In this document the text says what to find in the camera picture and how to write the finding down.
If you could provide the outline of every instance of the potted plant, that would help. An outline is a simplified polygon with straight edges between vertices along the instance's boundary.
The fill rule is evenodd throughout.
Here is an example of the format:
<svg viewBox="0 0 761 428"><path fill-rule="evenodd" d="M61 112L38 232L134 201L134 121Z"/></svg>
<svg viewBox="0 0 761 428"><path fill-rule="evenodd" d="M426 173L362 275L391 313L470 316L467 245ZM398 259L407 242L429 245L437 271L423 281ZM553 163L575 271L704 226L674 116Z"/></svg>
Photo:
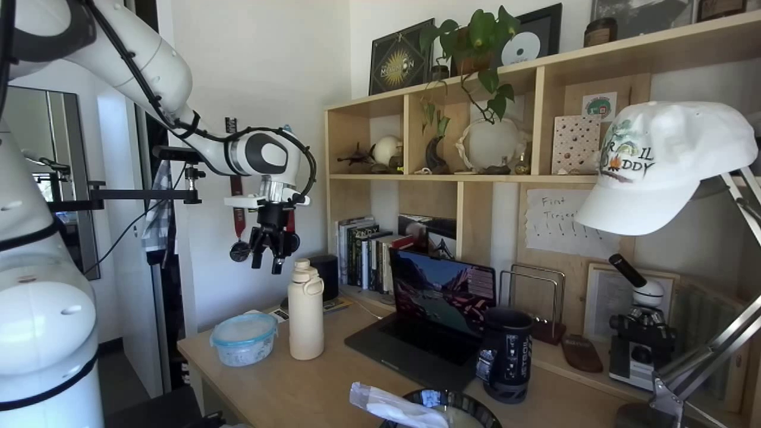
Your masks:
<svg viewBox="0 0 761 428"><path fill-rule="evenodd" d="M469 99L479 107L486 121L498 124L505 119L506 99L513 98L510 82L499 82L498 56L513 35L518 32L518 19L512 17L503 4L498 14L476 9L467 25L455 19L446 19L440 25L430 25L421 43L432 48L436 41L443 45L443 60L453 60L453 72L462 75L462 87ZM479 82L488 93L486 105L479 105L467 80L479 74Z"/></svg>

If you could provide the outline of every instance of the thermos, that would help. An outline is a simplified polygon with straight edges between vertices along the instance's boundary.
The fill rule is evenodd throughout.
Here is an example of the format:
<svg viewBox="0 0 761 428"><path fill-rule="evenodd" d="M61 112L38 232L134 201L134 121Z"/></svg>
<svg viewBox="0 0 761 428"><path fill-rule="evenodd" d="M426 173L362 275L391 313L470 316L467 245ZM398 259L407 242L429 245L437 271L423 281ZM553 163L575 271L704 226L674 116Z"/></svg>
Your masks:
<svg viewBox="0 0 761 428"><path fill-rule="evenodd" d="M530 325L534 319L513 309L486 310L486 345L479 377L486 393L499 401L523 401L530 381Z"/></svg>
<svg viewBox="0 0 761 428"><path fill-rule="evenodd" d="M324 281L309 262L298 262L287 284L290 356L317 358L324 352Z"/></svg>

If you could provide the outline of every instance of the baseball cap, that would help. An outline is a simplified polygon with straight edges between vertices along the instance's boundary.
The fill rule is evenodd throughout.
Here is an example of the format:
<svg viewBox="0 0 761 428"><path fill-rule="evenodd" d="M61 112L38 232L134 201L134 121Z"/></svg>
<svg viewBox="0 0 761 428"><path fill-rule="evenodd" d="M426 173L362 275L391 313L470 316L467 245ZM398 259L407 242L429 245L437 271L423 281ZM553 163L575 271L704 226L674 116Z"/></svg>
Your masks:
<svg viewBox="0 0 761 428"><path fill-rule="evenodd" d="M648 234L689 201L700 180L749 167L757 154L753 127L727 105L630 105L606 130L598 183L575 221Z"/></svg>

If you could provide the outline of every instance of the water bottle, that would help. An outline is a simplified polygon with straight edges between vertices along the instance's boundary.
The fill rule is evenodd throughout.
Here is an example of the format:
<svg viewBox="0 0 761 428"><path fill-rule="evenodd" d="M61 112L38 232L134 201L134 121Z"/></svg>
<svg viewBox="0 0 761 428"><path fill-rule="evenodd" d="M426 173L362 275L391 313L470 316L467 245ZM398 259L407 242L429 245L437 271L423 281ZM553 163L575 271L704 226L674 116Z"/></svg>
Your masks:
<svg viewBox="0 0 761 428"><path fill-rule="evenodd" d="M306 262L298 262L287 284L290 356L317 358L324 352L324 281Z"/></svg>

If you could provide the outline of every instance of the laptop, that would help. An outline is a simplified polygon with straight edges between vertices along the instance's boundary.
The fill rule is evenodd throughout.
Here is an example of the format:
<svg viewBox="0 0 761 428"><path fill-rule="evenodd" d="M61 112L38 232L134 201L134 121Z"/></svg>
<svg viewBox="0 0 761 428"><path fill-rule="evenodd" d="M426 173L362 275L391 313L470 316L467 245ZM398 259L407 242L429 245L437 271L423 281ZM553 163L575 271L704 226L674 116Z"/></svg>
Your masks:
<svg viewBox="0 0 761 428"><path fill-rule="evenodd" d="M423 387L465 390L476 377L482 313L498 301L493 265L391 250L394 313L344 345Z"/></svg>

